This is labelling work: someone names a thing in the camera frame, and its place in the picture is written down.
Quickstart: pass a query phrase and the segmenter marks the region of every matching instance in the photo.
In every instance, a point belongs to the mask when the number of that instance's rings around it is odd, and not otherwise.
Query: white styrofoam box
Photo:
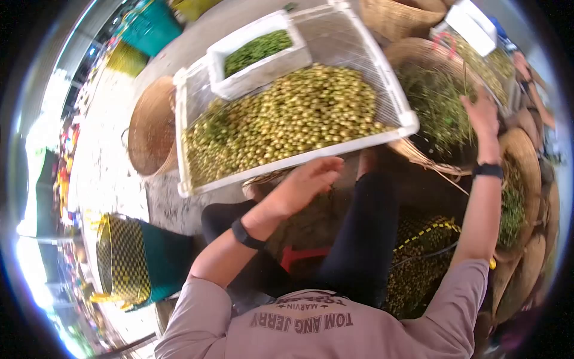
[[[286,30],[293,45],[225,78],[225,59],[259,36]],[[239,98],[258,87],[311,64],[305,40],[285,10],[276,11],[232,32],[207,49],[211,91],[226,100]]]
[[[452,5],[444,21],[483,57],[497,47],[496,27],[470,0]]]
[[[325,5],[292,14],[291,20],[307,42],[313,61],[331,66],[345,66],[363,74],[363,80],[377,94],[374,120],[395,129],[267,163],[194,188],[182,134],[216,97],[210,91],[205,56],[189,68],[182,68],[173,77],[177,88],[176,139],[180,174],[177,189],[182,197],[298,166],[318,157],[337,156],[417,133],[418,118],[410,109],[395,72],[369,30],[346,1],[328,0]]]

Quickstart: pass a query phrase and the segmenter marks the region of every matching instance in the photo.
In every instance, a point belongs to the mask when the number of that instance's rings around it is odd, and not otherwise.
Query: hand
[[[315,196],[327,192],[343,169],[340,157],[322,157],[295,169],[260,205],[278,218],[287,219],[305,208]]]
[[[478,140],[489,141],[496,139],[499,128],[498,109],[492,95],[484,87],[481,87],[478,91],[478,99],[474,105],[466,96],[461,96],[460,101],[468,113],[468,119],[478,136]]]
[[[482,87],[478,91],[478,100],[474,105],[466,96],[461,96],[460,100],[478,137],[478,156],[476,161],[479,164],[500,163],[500,146],[497,138],[499,128],[498,110],[492,95]]]
[[[520,72],[525,81],[530,81],[532,77],[530,76],[530,65],[524,58],[524,54],[520,51],[515,51],[512,55],[514,66]]]

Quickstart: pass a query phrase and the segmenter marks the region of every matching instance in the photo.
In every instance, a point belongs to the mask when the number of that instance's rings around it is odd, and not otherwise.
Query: black wristband
[[[241,218],[231,224],[231,231],[233,232],[235,239],[244,246],[255,250],[265,249],[265,242],[256,240],[247,233],[245,227],[243,227],[243,223],[241,223]]]
[[[472,170],[472,178],[478,175],[494,176],[502,180],[504,179],[504,170],[498,164],[483,163],[482,165],[477,166]]]

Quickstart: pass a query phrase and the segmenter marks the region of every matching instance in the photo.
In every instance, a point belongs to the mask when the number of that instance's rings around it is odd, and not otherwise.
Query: black cord
[[[446,247],[446,248],[443,248],[443,249],[441,249],[441,250],[439,250],[439,251],[436,251],[436,252],[434,252],[434,253],[425,254],[425,255],[423,255],[423,256],[417,256],[417,257],[407,258],[407,259],[405,259],[405,260],[400,261],[399,263],[396,263],[396,264],[392,265],[391,268],[389,268],[389,270],[391,270],[391,269],[393,269],[393,268],[395,268],[395,267],[397,267],[397,266],[399,266],[399,265],[401,265],[401,264],[404,264],[404,263],[406,263],[406,262],[408,262],[408,261],[410,261],[410,260],[413,260],[413,259],[423,259],[423,258],[438,256],[439,254],[443,254],[444,252],[447,252],[447,251],[451,250],[452,248],[456,247],[456,245],[457,245],[458,243],[459,243],[459,242],[456,241],[456,242],[454,242],[453,244],[451,244],[450,246],[448,246],[448,247]]]

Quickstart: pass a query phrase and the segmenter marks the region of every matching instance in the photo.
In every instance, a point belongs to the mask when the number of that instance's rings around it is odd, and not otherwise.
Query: black pants
[[[231,227],[257,203],[211,204],[201,214],[207,244]],[[393,185],[381,173],[367,173],[339,234],[309,282],[294,283],[267,251],[259,251],[230,284],[232,290],[254,289],[280,297],[298,289],[328,289],[371,307],[385,299],[387,276],[397,240],[398,202]]]

